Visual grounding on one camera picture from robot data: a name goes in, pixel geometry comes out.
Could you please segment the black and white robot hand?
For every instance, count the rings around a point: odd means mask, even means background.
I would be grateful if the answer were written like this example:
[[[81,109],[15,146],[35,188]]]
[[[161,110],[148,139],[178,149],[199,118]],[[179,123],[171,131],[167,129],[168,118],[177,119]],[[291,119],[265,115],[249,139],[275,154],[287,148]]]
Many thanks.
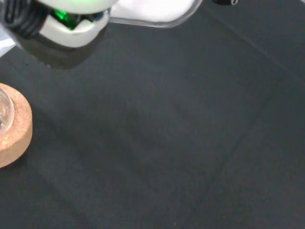
[[[86,60],[103,39],[115,0],[2,0],[0,27],[16,46],[55,69]]]

